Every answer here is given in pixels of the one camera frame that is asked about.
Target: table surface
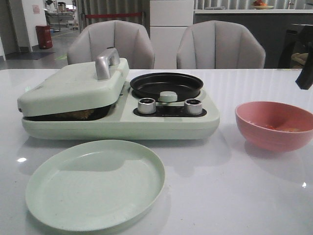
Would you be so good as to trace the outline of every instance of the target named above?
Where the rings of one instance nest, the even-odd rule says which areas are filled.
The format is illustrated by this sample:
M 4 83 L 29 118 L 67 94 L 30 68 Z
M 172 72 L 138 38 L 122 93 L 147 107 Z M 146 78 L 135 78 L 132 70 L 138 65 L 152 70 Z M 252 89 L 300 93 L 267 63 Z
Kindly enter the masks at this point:
M 84 141 L 32 138 L 17 109 L 20 95 L 56 71 L 0 71 L 0 234 L 63 234 L 30 214 L 25 188 L 47 159 Z M 131 70 L 128 78 L 159 71 Z M 135 141 L 159 155 L 166 182 L 151 211 L 117 234 L 312 235 L 313 141 L 287 153 L 259 149 L 240 134 L 234 113 L 237 105 L 254 100 L 284 102 L 313 112 L 313 88 L 300 90 L 294 82 L 300 71 L 169 71 L 202 79 L 221 112 L 221 123 L 203 140 Z

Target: electric grill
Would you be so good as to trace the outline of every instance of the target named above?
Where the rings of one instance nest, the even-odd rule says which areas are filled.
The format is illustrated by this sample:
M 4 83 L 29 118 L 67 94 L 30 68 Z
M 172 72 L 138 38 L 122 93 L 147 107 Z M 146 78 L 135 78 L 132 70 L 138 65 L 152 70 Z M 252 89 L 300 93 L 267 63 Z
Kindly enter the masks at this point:
M 68 65 L 18 98 L 26 132 L 40 139 L 178 140 L 214 133 L 220 114 L 203 82 L 150 73 L 127 80 L 117 50 Z

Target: red trash can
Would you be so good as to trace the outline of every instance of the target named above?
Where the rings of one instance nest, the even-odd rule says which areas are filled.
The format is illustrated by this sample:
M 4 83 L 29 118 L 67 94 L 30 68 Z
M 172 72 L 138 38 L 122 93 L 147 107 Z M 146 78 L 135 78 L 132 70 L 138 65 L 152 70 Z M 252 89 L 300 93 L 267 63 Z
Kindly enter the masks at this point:
M 37 39 L 40 49 L 48 49 L 52 47 L 50 26 L 37 25 L 36 26 Z

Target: black object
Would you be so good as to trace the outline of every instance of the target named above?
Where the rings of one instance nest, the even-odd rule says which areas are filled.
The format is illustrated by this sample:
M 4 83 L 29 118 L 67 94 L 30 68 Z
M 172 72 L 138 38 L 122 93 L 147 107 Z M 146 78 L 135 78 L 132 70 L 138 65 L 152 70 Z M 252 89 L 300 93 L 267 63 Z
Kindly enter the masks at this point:
M 133 113 L 141 117 L 173 117 L 173 118 L 198 118 L 207 114 L 205 109 L 202 109 L 202 113 L 199 115 L 190 115 L 185 112 L 183 106 L 157 106 L 156 112 L 153 114 L 141 114 L 138 109 L 134 109 Z
M 278 69 L 291 67 L 291 55 L 308 51 L 309 42 L 313 40 L 313 25 L 292 24 L 286 31 L 284 49 L 280 55 Z
M 308 90 L 313 85 L 313 44 L 309 43 L 309 54 L 304 67 L 296 80 L 301 89 Z
M 195 98 L 199 95 L 203 82 L 194 76 L 175 73 L 149 73 L 134 78 L 130 85 L 140 98 L 153 98 L 158 101 L 161 92 L 171 91 L 177 94 L 177 101 Z
M 61 117 L 60 118 L 54 114 L 33 116 L 33 117 L 23 117 L 23 118 L 29 121 L 93 121 L 93 120 L 98 120 L 100 118 L 104 118 L 108 114 L 110 107 L 111 105 L 94 109 L 94 112 L 87 119 L 81 119 L 81 118 L 75 118 L 75 117 L 68 117 L 68 118 Z

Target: frying pan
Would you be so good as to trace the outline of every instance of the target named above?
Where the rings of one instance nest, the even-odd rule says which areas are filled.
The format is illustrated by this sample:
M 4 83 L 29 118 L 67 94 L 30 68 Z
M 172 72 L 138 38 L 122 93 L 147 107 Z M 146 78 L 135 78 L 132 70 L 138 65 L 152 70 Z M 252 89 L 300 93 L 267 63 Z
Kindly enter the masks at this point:
M 176 102 L 198 96 L 203 82 L 197 77 L 183 73 L 158 72 L 138 76 L 130 85 L 139 98 Z

